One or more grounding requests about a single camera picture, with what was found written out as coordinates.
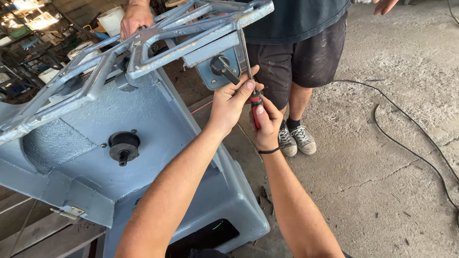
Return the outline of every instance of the screwdriver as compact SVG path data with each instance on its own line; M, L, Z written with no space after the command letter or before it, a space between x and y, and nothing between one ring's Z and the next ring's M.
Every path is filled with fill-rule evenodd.
M241 29L241 41L242 41L242 48L244 50L244 57L246 58L247 73L249 75L249 79L253 80L252 71L250 70L250 64L249 64L249 54L247 52L246 36L244 35L244 30L242 29ZM260 129L260 122L257 119L257 112L255 110L258 105L263 106L263 102L261 101L260 91L253 89L253 92L250 95L249 100L252 106L252 113L253 113L253 118L255 119L255 125L257 126L258 129Z

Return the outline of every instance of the fingernail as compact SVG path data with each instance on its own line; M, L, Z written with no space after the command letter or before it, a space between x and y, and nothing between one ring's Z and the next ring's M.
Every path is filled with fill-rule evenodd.
M253 82L247 82L246 87L249 89L253 89L253 87L255 87L255 84L253 84Z
M261 113L263 113L263 112L264 112L263 106L262 106L262 105L258 105L258 107L257 107L257 113L258 113L258 114L261 114Z

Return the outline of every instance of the hand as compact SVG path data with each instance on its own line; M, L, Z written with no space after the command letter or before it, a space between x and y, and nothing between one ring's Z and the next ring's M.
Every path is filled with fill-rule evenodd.
M255 108L258 121L260 122L260 129L257 129L255 125L252 111L249 114L250 124L252 131L255 132L255 144L258 149L261 151L272 151L279 147L277 137L284 116L269 99L264 96L261 98L263 106L258 105Z
M260 67L255 65L251 68L252 74L256 74ZM206 128L217 131L222 139L227 136L236 125L241 116L242 107L250 97L253 89L262 90L263 84L248 80L249 76L243 73L237 85L229 83L217 89L213 94L212 111Z
M147 28L153 26L153 15L150 12L148 2L143 0L131 0L128 10L121 20L122 39L127 39L134 35L138 28L145 26Z
M398 0L372 0L373 4L379 3L375 8L373 15L385 15L389 12L392 7L398 2Z

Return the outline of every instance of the gray sneaker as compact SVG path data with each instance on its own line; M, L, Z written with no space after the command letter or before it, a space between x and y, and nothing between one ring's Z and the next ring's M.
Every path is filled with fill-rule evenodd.
M291 135L301 152L306 155L314 154L317 150L314 138L306 131L304 125L300 125L291 131Z
M278 141L280 146L280 151L287 157L292 157L297 153L297 145L295 140L290 135L287 127L284 127L279 131Z

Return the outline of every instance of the black sock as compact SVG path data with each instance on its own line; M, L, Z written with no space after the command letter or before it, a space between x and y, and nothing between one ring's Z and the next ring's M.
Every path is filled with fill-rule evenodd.
M295 129L297 128L298 126L300 126L300 120L292 120L290 118L287 118L287 127L289 129Z

